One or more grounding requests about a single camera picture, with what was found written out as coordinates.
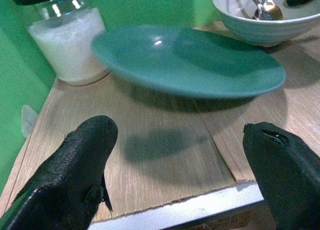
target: white table edge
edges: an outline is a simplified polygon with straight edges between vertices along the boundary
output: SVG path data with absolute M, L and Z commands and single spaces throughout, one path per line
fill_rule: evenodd
M 240 182 L 235 186 L 192 197 L 143 212 L 102 222 L 92 223 L 89 230 L 150 230 L 176 228 L 199 224 L 237 210 L 245 211 L 264 201 L 255 181 Z

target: glass jar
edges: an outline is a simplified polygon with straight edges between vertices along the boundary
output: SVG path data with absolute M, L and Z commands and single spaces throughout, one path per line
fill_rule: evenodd
M 14 1 L 34 11 L 28 14 L 28 31 L 60 80 L 86 85 L 108 73 L 91 50 L 92 40 L 106 30 L 105 25 L 87 0 Z

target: sugar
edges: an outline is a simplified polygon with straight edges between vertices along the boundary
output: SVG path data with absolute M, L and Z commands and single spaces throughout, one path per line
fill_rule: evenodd
M 108 73 L 91 50 L 92 40 L 106 29 L 97 8 L 71 15 L 62 25 L 36 22 L 30 26 L 29 33 L 59 79 L 71 85 L 85 85 Z

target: green wall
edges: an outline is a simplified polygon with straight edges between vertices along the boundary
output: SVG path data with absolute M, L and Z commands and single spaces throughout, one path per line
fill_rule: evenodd
M 124 25 L 164 24 L 195 27 L 218 18 L 212 0 L 91 0 L 107 29 Z M 0 192 L 24 139 L 21 109 L 37 112 L 55 75 L 22 25 L 20 9 L 0 0 Z

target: wooden table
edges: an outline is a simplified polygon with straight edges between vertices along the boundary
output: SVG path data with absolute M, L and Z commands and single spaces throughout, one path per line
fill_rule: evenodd
M 228 35 L 219 24 L 205 30 Z M 254 192 L 252 203 L 261 201 L 257 185 L 250 183 L 255 178 L 242 147 L 246 123 L 271 122 L 299 135 L 320 155 L 320 27 L 265 51 L 284 66 L 287 80 L 282 88 L 250 99 L 172 96 L 133 85 L 112 74 L 83 87 L 56 80 L 1 195 L 0 215 L 65 135 L 85 119 L 99 114 L 116 122 L 119 138 L 105 170 L 114 212 L 111 216 L 101 204 L 94 221 L 116 221 L 120 226 L 125 222 L 121 219 L 128 219 L 124 216 L 134 218 L 133 213 L 157 209 L 165 209 L 169 216 L 174 206 L 187 206 L 199 197 L 224 196 L 220 199 L 233 201 L 233 196 L 241 198 L 241 194 L 237 195 L 241 193 L 239 186 L 247 189 L 249 196 Z M 250 201 L 242 203 L 234 207 L 244 207 Z M 213 210 L 203 200 L 196 200 L 192 206 L 199 209 L 190 214 L 193 218 L 181 217 L 180 221 L 172 220 L 172 224 L 167 218 L 169 225 L 158 227 L 199 220 L 232 208 L 219 206 Z M 157 214 L 165 213 L 156 211 L 151 217 Z

